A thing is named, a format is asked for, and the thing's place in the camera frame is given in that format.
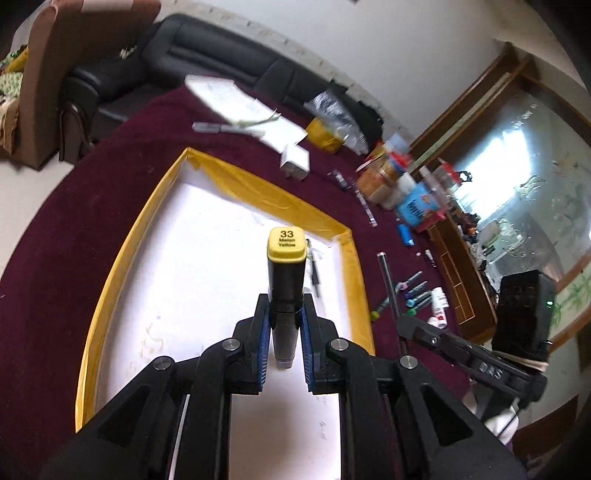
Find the white bottle red label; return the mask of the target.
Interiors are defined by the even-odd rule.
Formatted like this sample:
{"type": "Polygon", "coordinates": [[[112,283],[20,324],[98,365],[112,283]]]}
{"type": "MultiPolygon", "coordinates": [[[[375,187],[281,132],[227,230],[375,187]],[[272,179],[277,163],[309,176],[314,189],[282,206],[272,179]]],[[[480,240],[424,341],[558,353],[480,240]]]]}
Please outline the white bottle red label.
{"type": "Polygon", "coordinates": [[[447,296],[442,287],[436,287],[432,291],[432,305],[434,310],[445,310],[449,307],[447,296]]]}

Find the black marker pink cap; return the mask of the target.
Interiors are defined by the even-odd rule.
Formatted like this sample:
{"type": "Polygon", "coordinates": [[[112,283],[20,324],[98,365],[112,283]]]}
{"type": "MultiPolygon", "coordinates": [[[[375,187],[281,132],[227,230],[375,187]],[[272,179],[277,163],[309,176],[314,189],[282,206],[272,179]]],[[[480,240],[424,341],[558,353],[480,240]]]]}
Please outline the black marker pink cap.
{"type": "Polygon", "coordinates": [[[419,270],[418,272],[410,276],[408,279],[402,282],[398,282],[396,287],[394,287],[394,290],[396,292],[408,290],[414,284],[414,282],[421,277],[422,274],[422,271],[419,270]]]}

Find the black marker blue cap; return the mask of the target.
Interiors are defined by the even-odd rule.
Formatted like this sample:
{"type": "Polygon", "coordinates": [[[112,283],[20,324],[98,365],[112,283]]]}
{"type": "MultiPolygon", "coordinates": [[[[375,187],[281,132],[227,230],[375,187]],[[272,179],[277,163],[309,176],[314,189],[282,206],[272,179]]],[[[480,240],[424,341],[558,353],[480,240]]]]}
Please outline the black marker blue cap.
{"type": "Polygon", "coordinates": [[[411,298],[417,297],[419,294],[421,294],[422,292],[425,291],[425,289],[427,288],[427,285],[428,285],[428,281],[425,280],[425,281],[419,283],[418,285],[414,286],[413,288],[408,289],[404,293],[405,298],[411,299],[411,298]]]}

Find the clear-capped black gel pen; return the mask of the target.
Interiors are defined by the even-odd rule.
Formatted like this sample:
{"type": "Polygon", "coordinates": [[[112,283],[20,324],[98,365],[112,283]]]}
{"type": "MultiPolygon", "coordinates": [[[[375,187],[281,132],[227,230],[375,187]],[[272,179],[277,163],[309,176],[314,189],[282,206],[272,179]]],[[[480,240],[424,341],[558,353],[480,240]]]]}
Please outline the clear-capped black gel pen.
{"type": "Polygon", "coordinates": [[[393,282],[387,254],[385,252],[379,252],[377,254],[377,259],[378,259],[378,262],[380,265],[380,270],[382,273],[382,277],[383,277],[383,280],[384,280],[384,283],[386,286],[390,309],[391,309],[392,317],[393,317],[394,330],[396,330],[396,334],[397,334],[399,354],[400,354],[400,356],[405,356],[408,354],[407,341],[404,337],[401,337],[399,335],[398,320],[400,317],[400,310],[399,310],[399,306],[397,303],[396,290],[394,289],[394,282],[393,282]]]}

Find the black barcode pen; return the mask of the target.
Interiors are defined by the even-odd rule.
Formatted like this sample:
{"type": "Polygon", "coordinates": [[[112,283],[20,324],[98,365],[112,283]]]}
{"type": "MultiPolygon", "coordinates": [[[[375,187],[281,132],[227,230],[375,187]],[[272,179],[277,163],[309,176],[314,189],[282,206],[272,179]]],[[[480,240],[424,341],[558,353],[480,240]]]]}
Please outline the black barcode pen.
{"type": "Polygon", "coordinates": [[[312,289],[314,289],[315,292],[315,296],[317,296],[318,298],[321,298],[321,289],[320,289],[320,276],[318,275],[318,266],[317,263],[315,262],[315,255],[314,255],[314,249],[311,246],[311,240],[308,239],[307,240],[307,247],[308,247],[308,262],[311,265],[311,285],[312,285],[312,289]]]}

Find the black marker yellow caps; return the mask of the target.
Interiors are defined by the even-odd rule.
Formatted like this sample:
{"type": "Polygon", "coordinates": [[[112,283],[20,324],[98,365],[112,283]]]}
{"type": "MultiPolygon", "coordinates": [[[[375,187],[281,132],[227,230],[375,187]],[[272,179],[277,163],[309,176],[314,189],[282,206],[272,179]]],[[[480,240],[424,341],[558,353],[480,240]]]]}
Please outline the black marker yellow caps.
{"type": "Polygon", "coordinates": [[[294,363],[303,313],[305,263],[308,258],[304,230],[297,226],[274,227],[267,240],[266,254],[273,354],[277,368],[287,370],[294,363]]]}

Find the white bottle orange cap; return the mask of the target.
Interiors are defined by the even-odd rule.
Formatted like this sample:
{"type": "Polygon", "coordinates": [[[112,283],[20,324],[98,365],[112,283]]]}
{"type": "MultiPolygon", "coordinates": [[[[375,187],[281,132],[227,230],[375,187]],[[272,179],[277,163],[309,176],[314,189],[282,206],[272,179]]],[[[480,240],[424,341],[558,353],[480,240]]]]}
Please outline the white bottle orange cap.
{"type": "Polygon", "coordinates": [[[428,319],[428,324],[438,329],[446,329],[448,327],[447,316],[444,310],[436,310],[428,319]]]}

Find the black marker cyan cap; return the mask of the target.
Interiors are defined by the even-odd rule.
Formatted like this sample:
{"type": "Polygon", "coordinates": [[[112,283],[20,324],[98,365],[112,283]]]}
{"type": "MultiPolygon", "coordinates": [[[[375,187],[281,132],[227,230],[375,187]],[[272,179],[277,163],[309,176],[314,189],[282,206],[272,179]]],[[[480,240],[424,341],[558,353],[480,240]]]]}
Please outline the black marker cyan cap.
{"type": "Polygon", "coordinates": [[[419,294],[419,295],[418,295],[418,296],[416,296],[416,297],[409,298],[409,299],[406,301],[406,306],[407,306],[408,308],[414,308],[415,306],[417,306],[417,305],[418,305],[419,303],[421,303],[422,301],[424,301],[424,300],[426,300],[426,299],[430,299],[430,298],[431,298],[431,291],[430,291],[430,290],[428,290],[428,291],[425,291],[425,292],[423,292],[423,293],[419,294]]]}

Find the black marker yellow-white cap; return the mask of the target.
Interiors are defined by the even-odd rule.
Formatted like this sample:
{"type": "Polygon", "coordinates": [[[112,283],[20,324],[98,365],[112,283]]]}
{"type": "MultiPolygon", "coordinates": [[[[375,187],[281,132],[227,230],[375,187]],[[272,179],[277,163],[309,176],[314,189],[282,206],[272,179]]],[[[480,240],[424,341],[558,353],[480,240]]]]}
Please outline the black marker yellow-white cap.
{"type": "Polygon", "coordinates": [[[370,320],[372,322],[377,321],[381,318],[385,310],[390,307],[390,299],[386,298],[382,301],[374,310],[370,311],[370,320]]]}

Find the nail clipper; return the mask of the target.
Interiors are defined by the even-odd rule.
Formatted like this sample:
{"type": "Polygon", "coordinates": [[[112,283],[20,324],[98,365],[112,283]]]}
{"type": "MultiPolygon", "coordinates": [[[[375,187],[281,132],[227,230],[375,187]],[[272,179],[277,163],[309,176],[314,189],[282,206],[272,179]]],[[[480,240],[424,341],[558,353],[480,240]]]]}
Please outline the nail clipper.
{"type": "Polygon", "coordinates": [[[433,268],[437,268],[437,263],[435,261],[435,258],[431,252],[430,249],[426,249],[425,250],[425,256],[427,257],[427,259],[429,260],[429,263],[433,266],[433,268]]]}

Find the clear syringe pen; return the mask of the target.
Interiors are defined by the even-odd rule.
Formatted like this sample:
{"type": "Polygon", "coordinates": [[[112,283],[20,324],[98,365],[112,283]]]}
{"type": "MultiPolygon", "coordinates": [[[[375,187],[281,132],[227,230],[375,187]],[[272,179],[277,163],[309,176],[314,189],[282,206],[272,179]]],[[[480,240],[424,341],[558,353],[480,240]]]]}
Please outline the clear syringe pen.
{"type": "Polygon", "coordinates": [[[367,203],[367,200],[363,197],[363,194],[361,193],[359,188],[356,186],[353,187],[353,193],[355,193],[356,199],[358,199],[358,201],[360,202],[360,204],[363,208],[363,212],[365,212],[365,214],[367,215],[367,218],[369,219],[369,222],[370,222],[370,226],[372,226],[373,228],[378,227],[378,222],[377,222],[373,212],[370,210],[369,204],[367,203]]]}

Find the white charger plug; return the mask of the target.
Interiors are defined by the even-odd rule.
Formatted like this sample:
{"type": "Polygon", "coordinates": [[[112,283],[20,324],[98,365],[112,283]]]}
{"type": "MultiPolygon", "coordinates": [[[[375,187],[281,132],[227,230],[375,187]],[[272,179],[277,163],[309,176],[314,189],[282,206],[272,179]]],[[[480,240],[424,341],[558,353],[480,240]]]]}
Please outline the white charger plug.
{"type": "Polygon", "coordinates": [[[310,153],[300,145],[290,145],[280,155],[280,171],[287,178],[304,180],[310,173],[310,153]]]}

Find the gold tape roll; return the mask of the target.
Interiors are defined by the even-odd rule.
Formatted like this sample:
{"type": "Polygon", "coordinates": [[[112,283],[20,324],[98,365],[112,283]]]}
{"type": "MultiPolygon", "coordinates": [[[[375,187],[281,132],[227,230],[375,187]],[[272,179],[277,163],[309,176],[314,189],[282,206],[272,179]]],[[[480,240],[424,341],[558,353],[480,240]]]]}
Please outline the gold tape roll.
{"type": "Polygon", "coordinates": [[[315,118],[311,120],[310,124],[305,127],[307,132],[307,139],[312,145],[319,150],[328,154],[335,154],[341,149],[342,139],[335,135],[335,133],[325,125],[322,120],[315,118]]]}

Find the white pen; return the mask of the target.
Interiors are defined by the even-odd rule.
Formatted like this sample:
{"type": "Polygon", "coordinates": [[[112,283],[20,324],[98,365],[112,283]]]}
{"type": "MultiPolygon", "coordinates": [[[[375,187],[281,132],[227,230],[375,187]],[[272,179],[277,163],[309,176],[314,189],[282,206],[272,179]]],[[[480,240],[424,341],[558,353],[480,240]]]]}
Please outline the white pen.
{"type": "Polygon", "coordinates": [[[245,135],[261,139],[264,136],[263,131],[252,130],[249,128],[236,127],[228,124],[208,123],[208,122],[193,122],[191,129],[195,133],[201,134],[235,134],[245,135]]]}

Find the black leather sofa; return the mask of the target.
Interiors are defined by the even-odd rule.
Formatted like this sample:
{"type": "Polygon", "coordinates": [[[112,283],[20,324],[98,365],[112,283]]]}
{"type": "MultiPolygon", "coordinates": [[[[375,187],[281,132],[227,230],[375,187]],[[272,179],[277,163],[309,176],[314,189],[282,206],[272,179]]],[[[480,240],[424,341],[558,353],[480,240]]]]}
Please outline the black leather sofa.
{"type": "Polygon", "coordinates": [[[305,102],[329,90],[344,102],[370,144],[384,132],[382,116],[349,96],[346,86],[242,35],[173,14],[149,27],[128,56],[104,57],[68,72],[60,90],[60,160],[76,164],[189,74],[233,80],[298,114],[304,114],[305,102]]]}

